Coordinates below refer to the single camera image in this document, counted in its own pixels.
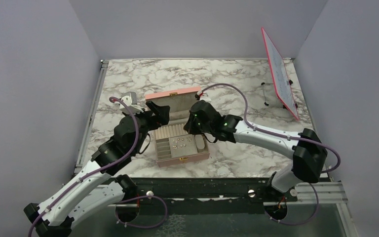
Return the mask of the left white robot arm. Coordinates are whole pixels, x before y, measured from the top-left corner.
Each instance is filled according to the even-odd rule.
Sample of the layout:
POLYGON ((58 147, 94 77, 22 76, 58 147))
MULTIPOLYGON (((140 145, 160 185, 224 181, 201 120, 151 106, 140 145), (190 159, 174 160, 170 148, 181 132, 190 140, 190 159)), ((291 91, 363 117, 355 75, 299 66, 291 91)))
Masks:
POLYGON ((67 237, 88 216, 116 202, 139 202, 137 185, 128 175, 116 174, 140 153, 149 132, 170 121, 170 106, 147 101, 148 110, 132 110, 125 100, 116 97, 124 117, 112 136, 93 154, 82 170, 57 193, 41 203, 30 203, 24 213, 31 222, 28 236, 67 237))

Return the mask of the pink jewelry box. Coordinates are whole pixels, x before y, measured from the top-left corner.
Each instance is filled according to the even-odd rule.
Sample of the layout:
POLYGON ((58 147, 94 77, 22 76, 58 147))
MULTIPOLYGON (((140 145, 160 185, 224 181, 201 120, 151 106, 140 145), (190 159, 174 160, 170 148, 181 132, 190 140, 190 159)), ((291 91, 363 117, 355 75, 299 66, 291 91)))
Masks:
POLYGON ((201 87, 189 87, 145 95, 146 101, 153 101, 157 105, 170 106, 170 121, 153 132, 156 162, 165 167, 186 162, 206 160, 210 156, 206 139, 205 152, 198 153, 195 145, 195 136, 184 130, 189 119, 189 110, 197 101, 195 95, 201 87))

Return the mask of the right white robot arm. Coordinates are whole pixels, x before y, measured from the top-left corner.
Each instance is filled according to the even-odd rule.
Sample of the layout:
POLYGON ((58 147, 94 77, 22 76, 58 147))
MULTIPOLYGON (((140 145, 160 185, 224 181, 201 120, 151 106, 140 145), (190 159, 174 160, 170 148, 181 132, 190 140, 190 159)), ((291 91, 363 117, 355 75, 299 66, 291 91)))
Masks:
POLYGON ((328 154, 311 129, 305 128, 300 133, 265 130, 240 116, 222 116, 204 100, 192 105, 184 130, 192 135, 207 133, 218 141, 259 146, 291 159, 267 182, 265 195, 272 201, 279 200, 298 183, 318 183, 328 154))

